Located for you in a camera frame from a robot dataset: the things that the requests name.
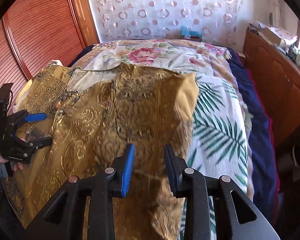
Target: cable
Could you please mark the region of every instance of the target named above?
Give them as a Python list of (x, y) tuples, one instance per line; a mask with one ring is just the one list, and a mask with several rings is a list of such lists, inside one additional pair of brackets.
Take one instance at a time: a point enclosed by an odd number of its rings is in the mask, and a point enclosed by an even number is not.
[(9, 110), (10, 106), (12, 105), (12, 100), (13, 100), (13, 92), (12, 90), (10, 90), (10, 93), (11, 93), (11, 101), (10, 101), (10, 104), (9, 104), (9, 107), (7, 110)]

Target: sheer curtain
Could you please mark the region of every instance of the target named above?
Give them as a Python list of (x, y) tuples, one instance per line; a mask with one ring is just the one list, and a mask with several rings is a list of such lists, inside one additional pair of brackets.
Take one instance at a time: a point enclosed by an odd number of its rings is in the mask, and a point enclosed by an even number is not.
[(101, 42), (178, 38), (182, 25), (231, 46), (243, 0), (89, 0)]

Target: red fabric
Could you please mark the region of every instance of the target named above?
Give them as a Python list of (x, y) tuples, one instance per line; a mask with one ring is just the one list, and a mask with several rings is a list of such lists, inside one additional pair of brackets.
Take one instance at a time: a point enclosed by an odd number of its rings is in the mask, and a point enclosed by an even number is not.
[[(256, 92), (256, 95), (258, 97), (258, 100), (259, 100), (259, 103), (262, 107), (262, 110), (264, 112), (264, 114), (267, 116), (267, 118), (269, 119), (269, 125), (268, 125), (268, 130), (269, 130), (269, 134), (270, 134), (270, 139), (271, 139), (271, 145), (272, 145), (272, 149), (273, 149), (273, 152), (274, 152), (274, 161), (275, 161), (275, 151), (274, 151), (274, 136), (273, 136), (273, 132), (272, 132), (272, 119), (267, 115), (266, 113), (266, 109), (262, 103), (262, 100), (260, 98), (260, 95), (258, 93), (258, 90), (257, 90), (257, 87), (256, 87), (256, 84), (252, 78), (252, 73), (250, 70), (248, 70), (248, 75), (249, 75), (249, 78), (251, 80), (251, 83), (253, 85), (253, 88)], [(277, 185), (276, 185), (276, 194), (275, 194), (275, 199), (274, 199), (274, 210), (273, 210), (273, 217), (272, 217), (272, 224), (274, 225), (274, 222), (275, 222), (275, 219), (277, 217), (277, 211), (278, 211), (278, 198), (279, 198), (279, 189), (280, 189), (280, 179), (279, 179), (279, 174), (278, 174), (278, 171), (277, 171), (277, 167), (275, 167), (275, 173), (276, 173), (276, 181), (277, 181)]]

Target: metal bolt head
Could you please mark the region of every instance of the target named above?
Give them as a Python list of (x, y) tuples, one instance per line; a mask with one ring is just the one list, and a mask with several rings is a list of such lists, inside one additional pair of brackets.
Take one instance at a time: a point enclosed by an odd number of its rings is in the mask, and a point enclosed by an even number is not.
[(114, 172), (114, 168), (109, 167), (109, 168), (105, 169), (105, 173), (107, 173), (107, 174), (111, 174), (113, 172)]
[(185, 173), (186, 174), (193, 174), (194, 170), (192, 168), (185, 168)]
[(223, 175), (223, 176), (221, 177), (221, 179), (222, 179), (223, 182), (230, 182), (230, 181), (231, 181), (230, 177), (227, 176), (227, 175)]
[(77, 180), (78, 180), (78, 177), (77, 177), (77, 176), (71, 176), (71, 177), (68, 179), (68, 181), (69, 181), (70, 183), (75, 183), (75, 182), (77, 182)]

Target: yellow cloth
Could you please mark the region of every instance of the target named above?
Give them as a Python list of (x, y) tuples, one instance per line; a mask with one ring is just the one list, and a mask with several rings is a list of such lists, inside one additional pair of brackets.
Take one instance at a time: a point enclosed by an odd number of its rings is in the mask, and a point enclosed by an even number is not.
[(47, 119), (25, 125), (18, 136), (50, 135), (53, 143), (5, 182), (19, 220), (27, 227), (68, 177), (95, 175), (133, 143), (130, 190), (113, 199), (116, 239), (176, 239), (184, 200), (170, 192), (163, 147), (170, 143), (181, 157), (187, 152), (198, 96), (194, 74), (121, 64), (108, 71), (116, 78), (78, 93), (66, 90), (75, 71), (43, 69), (23, 101), (23, 109), (44, 112)]
[(17, 98), (16, 98), (16, 105), (19, 103), (20, 98), (22, 97), (22, 95), (29, 89), (29, 87), (31, 87), (32, 85), (32, 79), (30, 79), (26, 85), (21, 89), (20, 93), (18, 94)]

